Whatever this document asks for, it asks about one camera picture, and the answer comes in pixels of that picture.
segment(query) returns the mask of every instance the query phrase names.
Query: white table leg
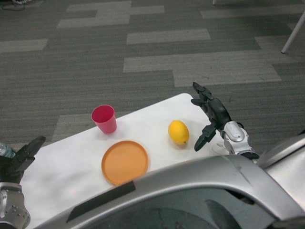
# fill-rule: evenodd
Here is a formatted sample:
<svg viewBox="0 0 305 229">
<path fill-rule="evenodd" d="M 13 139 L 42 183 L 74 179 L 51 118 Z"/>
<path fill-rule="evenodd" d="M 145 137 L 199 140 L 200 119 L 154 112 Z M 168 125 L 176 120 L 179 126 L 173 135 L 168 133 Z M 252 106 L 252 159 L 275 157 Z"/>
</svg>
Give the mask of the white table leg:
<svg viewBox="0 0 305 229">
<path fill-rule="evenodd" d="M 292 31 L 289 39 L 287 40 L 284 48 L 282 49 L 282 53 L 285 53 L 287 51 L 287 49 L 289 48 L 289 46 L 291 45 L 292 41 L 294 40 L 294 38 L 296 37 L 297 33 L 299 32 L 300 28 L 302 27 L 303 23 L 305 21 L 305 11 L 302 14 L 299 22 L 296 24 L 294 30 Z"/>
</svg>

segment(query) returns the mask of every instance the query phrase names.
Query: gray carpet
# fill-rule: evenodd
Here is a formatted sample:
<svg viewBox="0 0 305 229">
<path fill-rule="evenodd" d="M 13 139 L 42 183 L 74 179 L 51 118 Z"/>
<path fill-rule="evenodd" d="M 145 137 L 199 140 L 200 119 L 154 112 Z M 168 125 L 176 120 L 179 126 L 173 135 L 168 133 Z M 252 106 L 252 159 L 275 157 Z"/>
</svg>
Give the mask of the gray carpet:
<svg viewBox="0 0 305 229">
<path fill-rule="evenodd" d="M 197 81 L 262 152 L 305 129 L 305 28 L 280 53 L 301 0 L 44 0 L 0 10 L 0 142 L 47 144 Z"/>
</svg>

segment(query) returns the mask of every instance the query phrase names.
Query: water bottle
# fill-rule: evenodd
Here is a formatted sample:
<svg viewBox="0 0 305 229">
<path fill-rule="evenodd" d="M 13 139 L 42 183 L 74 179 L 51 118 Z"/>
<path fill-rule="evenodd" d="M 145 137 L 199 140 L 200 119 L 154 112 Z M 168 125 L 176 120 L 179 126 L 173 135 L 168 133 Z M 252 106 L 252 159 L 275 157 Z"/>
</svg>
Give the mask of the water bottle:
<svg viewBox="0 0 305 229">
<path fill-rule="evenodd" d="M 0 156 L 13 158 L 15 155 L 15 151 L 12 148 L 0 142 Z"/>
</svg>

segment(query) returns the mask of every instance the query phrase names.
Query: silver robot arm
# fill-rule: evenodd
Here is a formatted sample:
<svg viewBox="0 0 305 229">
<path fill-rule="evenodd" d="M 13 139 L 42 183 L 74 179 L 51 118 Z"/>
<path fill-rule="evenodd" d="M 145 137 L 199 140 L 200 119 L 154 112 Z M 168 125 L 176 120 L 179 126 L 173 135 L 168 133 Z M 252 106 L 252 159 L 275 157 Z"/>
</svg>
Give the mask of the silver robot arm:
<svg viewBox="0 0 305 229">
<path fill-rule="evenodd" d="M 19 183 L 45 140 L 37 137 L 13 158 L 0 156 L 0 229 L 25 229 L 29 225 L 31 217 Z"/>
</svg>

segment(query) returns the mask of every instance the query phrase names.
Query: black tape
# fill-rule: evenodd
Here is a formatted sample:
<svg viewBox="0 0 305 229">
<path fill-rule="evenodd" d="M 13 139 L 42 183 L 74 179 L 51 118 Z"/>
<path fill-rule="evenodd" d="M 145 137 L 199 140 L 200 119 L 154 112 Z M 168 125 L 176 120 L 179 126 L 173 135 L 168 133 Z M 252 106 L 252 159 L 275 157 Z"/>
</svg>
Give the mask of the black tape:
<svg viewBox="0 0 305 229">
<path fill-rule="evenodd" d="M 119 187 L 116 187 L 108 192 L 105 192 L 97 197 L 94 197 L 80 205 L 76 206 L 70 213 L 67 223 L 71 220 L 91 211 L 95 208 L 100 207 L 103 204 L 106 204 L 112 200 L 115 200 L 119 197 L 122 197 L 128 193 L 135 191 L 135 186 L 133 181 L 123 184 Z"/>
</svg>

